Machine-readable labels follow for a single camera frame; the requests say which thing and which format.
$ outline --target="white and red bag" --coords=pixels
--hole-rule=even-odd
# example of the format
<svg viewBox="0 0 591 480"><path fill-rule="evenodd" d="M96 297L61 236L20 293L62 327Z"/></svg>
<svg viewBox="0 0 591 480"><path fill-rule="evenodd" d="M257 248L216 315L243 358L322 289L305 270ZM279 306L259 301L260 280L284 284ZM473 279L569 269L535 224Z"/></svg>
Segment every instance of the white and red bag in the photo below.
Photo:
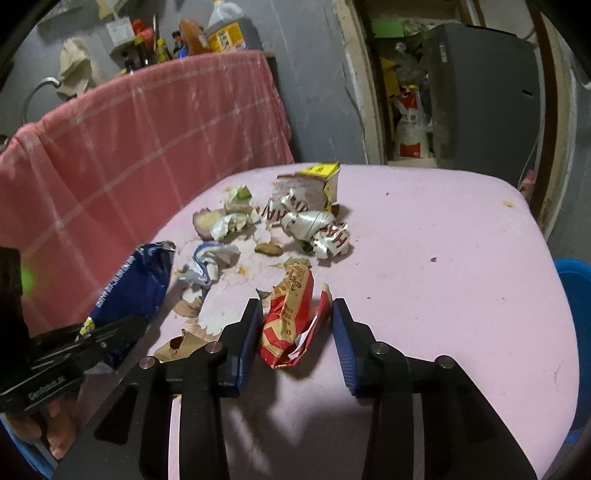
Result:
<svg viewBox="0 0 591 480"><path fill-rule="evenodd" d="M401 88L392 102L402 115L394 134L394 153L399 157L429 158L427 125L418 90Z"/></svg>

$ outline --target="blue snack wrapper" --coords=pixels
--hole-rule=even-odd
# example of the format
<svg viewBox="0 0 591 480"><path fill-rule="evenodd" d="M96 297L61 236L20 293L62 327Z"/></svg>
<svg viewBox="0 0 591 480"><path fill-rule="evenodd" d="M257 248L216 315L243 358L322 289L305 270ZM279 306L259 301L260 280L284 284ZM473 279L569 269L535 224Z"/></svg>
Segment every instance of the blue snack wrapper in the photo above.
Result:
<svg viewBox="0 0 591 480"><path fill-rule="evenodd" d="M80 336L129 315L152 320L162 305L170 283L175 246L172 242L140 245L101 293L84 322ZM117 368L133 345L107 352L105 363Z"/></svg>

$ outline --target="curved metal pipe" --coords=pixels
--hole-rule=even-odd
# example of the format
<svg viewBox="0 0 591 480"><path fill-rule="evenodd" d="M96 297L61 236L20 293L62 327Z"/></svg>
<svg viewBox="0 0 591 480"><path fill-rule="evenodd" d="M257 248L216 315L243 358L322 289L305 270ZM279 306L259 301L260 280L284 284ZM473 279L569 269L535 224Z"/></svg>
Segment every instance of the curved metal pipe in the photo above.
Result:
<svg viewBox="0 0 591 480"><path fill-rule="evenodd" d="M55 88L61 87L61 82L54 78L54 77L45 77L42 81L40 81L37 86L33 89L31 93L25 98L25 102L22 104L21 110L21 124L24 125L27 123L27 111L29 110L29 103L31 103L31 99L33 95L37 93L37 91L43 87L44 85L53 85Z"/></svg>

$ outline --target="pink object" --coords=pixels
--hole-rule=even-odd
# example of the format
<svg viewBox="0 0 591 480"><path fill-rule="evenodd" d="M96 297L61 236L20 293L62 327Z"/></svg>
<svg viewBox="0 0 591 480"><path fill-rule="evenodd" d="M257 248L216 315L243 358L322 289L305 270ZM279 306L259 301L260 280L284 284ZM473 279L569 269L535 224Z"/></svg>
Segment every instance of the pink object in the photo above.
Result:
<svg viewBox="0 0 591 480"><path fill-rule="evenodd" d="M219 205L228 187L241 184L264 205L277 174L292 171L284 166L228 177L155 239L190 252L193 212ZM343 166L339 203L351 252L332 262L312 258L315 283L328 283L354 319L406 355L456 358L541 478L573 420L579 364L569 305L525 200L505 182L473 173ZM255 288L268 291L282 277L271 265L286 256L241 251L203 305L197 324L208 334L237 321ZM288 254L301 256L297 247ZM129 364L191 321L171 312L160 337L146 338ZM273 371L257 359L246 394L222 406L233 479L361 478L371 408L345 387L328 330L317 333L291 369ZM176 400L171 479L178 479L178 407Z"/></svg>
<svg viewBox="0 0 591 480"><path fill-rule="evenodd" d="M117 78L22 127L0 156L0 245L34 285L30 334L85 320L130 252L228 175L292 163L262 52Z"/></svg>

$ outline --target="human hand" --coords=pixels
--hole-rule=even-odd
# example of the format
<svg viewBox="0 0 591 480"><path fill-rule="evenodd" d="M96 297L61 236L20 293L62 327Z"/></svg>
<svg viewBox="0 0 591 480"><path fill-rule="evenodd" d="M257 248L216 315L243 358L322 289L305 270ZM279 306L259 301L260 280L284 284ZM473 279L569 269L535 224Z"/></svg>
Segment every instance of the human hand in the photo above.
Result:
<svg viewBox="0 0 591 480"><path fill-rule="evenodd" d="M76 396L64 395L48 403L47 441L51 454L58 460L63 458L74 440L76 440L76 424L73 418L73 407ZM7 422L14 435L23 442L34 443L41 438L41 427L29 415L6 415Z"/></svg>

